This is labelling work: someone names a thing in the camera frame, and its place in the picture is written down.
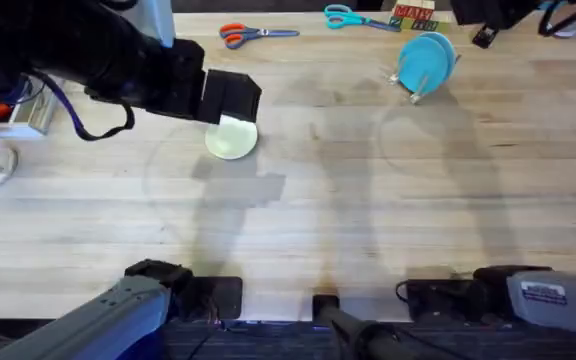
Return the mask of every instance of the blue scissor handle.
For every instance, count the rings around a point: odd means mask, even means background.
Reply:
[[[332,4],[332,5],[328,5],[324,8],[324,14],[326,16],[330,16],[330,15],[345,15],[345,14],[352,14],[352,15],[357,15],[355,14],[352,9],[346,5],[341,5],[341,4]]]
[[[353,12],[346,5],[328,5],[324,9],[324,14],[328,18],[326,23],[331,29],[340,29],[346,25],[361,25],[365,23],[363,16]]]

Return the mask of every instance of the black mount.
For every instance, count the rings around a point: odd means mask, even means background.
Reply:
[[[407,280],[402,285],[414,322],[518,321],[506,279],[518,272],[551,270],[544,266],[490,266],[477,269],[472,280]]]
[[[236,320],[241,316],[243,281],[234,276],[194,276],[181,265],[146,259],[127,268],[125,276],[142,275],[159,281],[173,294],[169,319],[183,321]]]

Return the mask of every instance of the blue scissors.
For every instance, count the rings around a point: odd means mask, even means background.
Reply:
[[[341,29],[346,25],[367,25],[387,31],[401,31],[401,28],[399,27],[390,26],[386,23],[361,16],[352,11],[352,9],[346,5],[328,5],[324,9],[324,14],[326,14],[326,17],[328,18],[328,27],[331,29]]]
[[[226,42],[231,50],[239,49],[246,41],[266,36],[298,36],[299,31],[294,30],[268,30],[249,28],[243,24],[227,24],[219,29],[219,36]]]

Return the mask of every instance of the black clamp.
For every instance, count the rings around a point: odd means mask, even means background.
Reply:
[[[219,124],[221,115],[257,122],[261,88],[246,74],[209,70],[197,120]]]

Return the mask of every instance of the label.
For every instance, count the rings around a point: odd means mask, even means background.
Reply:
[[[561,285],[522,281],[521,293],[524,299],[529,301],[539,301],[554,305],[568,305],[566,290]]]

